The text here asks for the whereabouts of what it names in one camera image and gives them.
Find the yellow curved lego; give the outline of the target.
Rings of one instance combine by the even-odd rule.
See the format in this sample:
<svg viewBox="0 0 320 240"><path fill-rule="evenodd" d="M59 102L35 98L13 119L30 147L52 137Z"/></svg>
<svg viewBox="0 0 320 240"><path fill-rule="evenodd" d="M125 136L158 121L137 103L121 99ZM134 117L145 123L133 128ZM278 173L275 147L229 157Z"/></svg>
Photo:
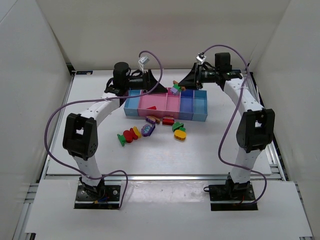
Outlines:
<svg viewBox="0 0 320 240"><path fill-rule="evenodd" d="M139 129L136 126L133 127L133 132L138 138L142 137L142 134L140 133Z"/></svg>

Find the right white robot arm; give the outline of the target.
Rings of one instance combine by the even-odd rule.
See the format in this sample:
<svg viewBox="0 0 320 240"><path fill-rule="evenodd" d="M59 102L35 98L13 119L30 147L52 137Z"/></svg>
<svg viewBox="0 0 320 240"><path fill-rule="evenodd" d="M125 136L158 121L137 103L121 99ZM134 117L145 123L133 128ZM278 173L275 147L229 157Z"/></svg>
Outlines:
<svg viewBox="0 0 320 240"><path fill-rule="evenodd" d="M249 185L250 171L260 153L271 143L274 133L275 112L264 108L246 88L243 76L233 70L228 52L215 54L215 65L206 62L204 53L198 54L190 73L178 86L199 90L205 83L215 83L229 96L241 119L236 131L239 149L229 173L229 185L243 189Z"/></svg>

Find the yellow pineapple lego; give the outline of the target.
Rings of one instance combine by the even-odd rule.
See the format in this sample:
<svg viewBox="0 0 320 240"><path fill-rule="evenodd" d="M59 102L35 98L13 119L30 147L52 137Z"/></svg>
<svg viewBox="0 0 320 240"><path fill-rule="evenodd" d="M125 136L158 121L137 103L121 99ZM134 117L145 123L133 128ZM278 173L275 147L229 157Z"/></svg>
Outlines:
<svg viewBox="0 0 320 240"><path fill-rule="evenodd" d="M173 133L173 136L175 139L179 141L185 141L187 138L186 129L184 127L180 127L179 129L176 129Z"/></svg>

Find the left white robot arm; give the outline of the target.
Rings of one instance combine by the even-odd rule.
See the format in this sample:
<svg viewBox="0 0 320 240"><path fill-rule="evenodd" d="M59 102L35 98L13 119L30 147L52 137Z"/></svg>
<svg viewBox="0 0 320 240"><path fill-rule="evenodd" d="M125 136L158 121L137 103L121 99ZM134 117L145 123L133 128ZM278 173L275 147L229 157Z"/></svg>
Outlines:
<svg viewBox="0 0 320 240"><path fill-rule="evenodd" d="M81 171L81 183L90 190L97 191L102 185L102 174L95 159L98 126L126 101L130 90L143 94L168 92L158 83L151 70L144 70L145 65L141 62L138 65L138 70L131 71L128 63L116 63L101 100L81 113L71 113L66 118L62 146L76 161Z"/></svg>

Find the green lego brick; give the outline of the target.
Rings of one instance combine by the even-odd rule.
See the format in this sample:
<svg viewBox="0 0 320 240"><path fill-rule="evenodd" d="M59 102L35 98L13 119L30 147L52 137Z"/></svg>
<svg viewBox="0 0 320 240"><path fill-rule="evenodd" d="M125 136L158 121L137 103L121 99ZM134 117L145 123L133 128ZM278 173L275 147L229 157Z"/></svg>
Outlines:
<svg viewBox="0 0 320 240"><path fill-rule="evenodd" d="M176 130L179 130L181 127L183 127L184 124L181 123L181 122L175 122L173 125L172 125L172 131L175 132Z"/></svg>

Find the red heart lego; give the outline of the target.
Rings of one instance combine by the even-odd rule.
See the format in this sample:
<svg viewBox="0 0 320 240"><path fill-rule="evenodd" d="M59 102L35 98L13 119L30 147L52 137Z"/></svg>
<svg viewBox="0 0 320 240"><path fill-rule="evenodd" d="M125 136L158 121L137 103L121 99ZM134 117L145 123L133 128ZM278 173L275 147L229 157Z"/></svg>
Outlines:
<svg viewBox="0 0 320 240"><path fill-rule="evenodd" d="M138 139L138 136L134 132L133 128L131 128L130 130L125 130L123 132L123 136L124 136L126 143L132 143L134 140Z"/></svg>

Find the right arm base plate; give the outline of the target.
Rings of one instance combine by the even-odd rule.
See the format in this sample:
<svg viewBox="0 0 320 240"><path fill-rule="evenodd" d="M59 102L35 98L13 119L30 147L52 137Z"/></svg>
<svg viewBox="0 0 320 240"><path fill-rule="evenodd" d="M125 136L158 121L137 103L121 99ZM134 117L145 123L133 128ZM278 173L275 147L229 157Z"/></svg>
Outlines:
<svg viewBox="0 0 320 240"><path fill-rule="evenodd" d="M210 210L213 212L257 211L252 184L245 190L230 193L225 184L211 184L203 188L209 193Z"/></svg>

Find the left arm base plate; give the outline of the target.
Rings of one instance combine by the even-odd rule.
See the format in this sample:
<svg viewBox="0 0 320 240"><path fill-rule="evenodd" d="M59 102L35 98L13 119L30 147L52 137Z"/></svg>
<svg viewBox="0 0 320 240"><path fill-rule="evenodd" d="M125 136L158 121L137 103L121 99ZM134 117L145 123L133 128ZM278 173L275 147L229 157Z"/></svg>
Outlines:
<svg viewBox="0 0 320 240"><path fill-rule="evenodd" d="M99 193L86 189L78 184L74 209L81 210L118 210L120 207L121 186L119 184L104 183Z"/></svg>

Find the lavender and green lego stack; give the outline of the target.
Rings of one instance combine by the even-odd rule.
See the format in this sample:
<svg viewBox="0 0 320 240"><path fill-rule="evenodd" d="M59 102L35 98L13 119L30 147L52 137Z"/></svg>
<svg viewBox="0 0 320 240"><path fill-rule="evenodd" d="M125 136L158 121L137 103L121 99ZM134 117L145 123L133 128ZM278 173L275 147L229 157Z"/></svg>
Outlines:
<svg viewBox="0 0 320 240"><path fill-rule="evenodd" d="M179 86L179 83L175 80L172 81L173 86L170 88L170 92L177 96L179 95L182 91L185 91L186 88L184 86Z"/></svg>

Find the green lego plate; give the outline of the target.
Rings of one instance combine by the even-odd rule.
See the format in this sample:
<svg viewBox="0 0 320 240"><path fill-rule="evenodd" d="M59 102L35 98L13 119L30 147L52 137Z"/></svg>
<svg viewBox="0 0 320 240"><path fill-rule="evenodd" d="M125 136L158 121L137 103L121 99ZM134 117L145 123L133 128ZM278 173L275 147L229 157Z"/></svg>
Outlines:
<svg viewBox="0 0 320 240"><path fill-rule="evenodd" d="M126 140L125 136L123 134L122 135L117 134L117 138L118 138L121 146L124 147L125 144L127 143L127 140Z"/></svg>

